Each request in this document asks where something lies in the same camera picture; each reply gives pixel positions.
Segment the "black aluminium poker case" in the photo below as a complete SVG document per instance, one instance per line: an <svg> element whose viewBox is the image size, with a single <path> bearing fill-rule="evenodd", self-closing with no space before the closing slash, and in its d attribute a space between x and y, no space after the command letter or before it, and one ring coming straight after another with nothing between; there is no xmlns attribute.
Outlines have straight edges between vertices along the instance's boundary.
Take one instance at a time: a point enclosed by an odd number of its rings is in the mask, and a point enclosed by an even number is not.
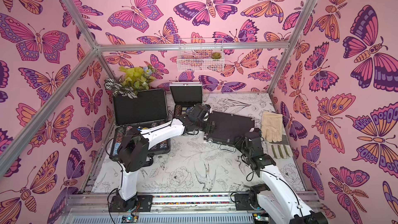
<svg viewBox="0 0 398 224"><path fill-rule="evenodd" d="M237 144L245 133L255 127L255 121L250 117L212 112L204 131L204 141L218 144L220 151L235 153Z"/></svg>

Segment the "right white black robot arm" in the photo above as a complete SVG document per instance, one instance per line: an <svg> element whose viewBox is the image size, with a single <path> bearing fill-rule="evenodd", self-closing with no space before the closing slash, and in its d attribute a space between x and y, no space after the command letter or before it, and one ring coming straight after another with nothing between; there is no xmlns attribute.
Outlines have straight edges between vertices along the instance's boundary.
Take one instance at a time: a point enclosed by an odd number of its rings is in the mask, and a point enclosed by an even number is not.
<svg viewBox="0 0 398 224"><path fill-rule="evenodd" d="M286 182L274 159L265 154L261 130L252 128L236 141L243 162L262 183L249 187L252 208L265 210L276 224L327 224L321 212L314 212Z"/></svg>

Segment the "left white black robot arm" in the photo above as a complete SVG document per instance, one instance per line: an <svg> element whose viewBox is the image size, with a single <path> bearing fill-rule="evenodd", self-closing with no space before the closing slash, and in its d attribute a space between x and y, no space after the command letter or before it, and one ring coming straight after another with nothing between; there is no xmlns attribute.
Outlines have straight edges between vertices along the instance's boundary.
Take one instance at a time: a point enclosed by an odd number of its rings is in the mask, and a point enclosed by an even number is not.
<svg viewBox="0 0 398 224"><path fill-rule="evenodd" d="M129 201L136 198L138 172L147 161L149 149L176 136L204 130L210 114L210 105L197 104L188 113L165 124L141 131L131 129L118 148L118 162L122 167L121 187L118 191L121 199Z"/></svg>

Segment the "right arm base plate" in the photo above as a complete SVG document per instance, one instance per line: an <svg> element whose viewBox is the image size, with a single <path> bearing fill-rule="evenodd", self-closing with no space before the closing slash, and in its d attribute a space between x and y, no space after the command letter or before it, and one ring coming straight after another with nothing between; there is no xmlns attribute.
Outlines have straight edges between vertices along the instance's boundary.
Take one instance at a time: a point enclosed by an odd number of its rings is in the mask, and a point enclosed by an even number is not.
<svg viewBox="0 0 398 224"><path fill-rule="evenodd" d="M263 210L263 208L258 205L254 196L248 192L233 192L230 195L230 199L235 204L237 211Z"/></svg>

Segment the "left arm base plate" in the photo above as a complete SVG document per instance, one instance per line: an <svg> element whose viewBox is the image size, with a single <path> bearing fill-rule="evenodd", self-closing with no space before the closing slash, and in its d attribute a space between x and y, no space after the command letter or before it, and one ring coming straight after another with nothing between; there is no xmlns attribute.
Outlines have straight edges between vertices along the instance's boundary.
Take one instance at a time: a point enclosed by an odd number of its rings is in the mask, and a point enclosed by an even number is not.
<svg viewBox="0 0 398 224"><path fill-rule="evenodd" d="M135 195L129 200L123 200L120 195L113 196L109 205L111 213L150 212L153 195Z"/></svg>

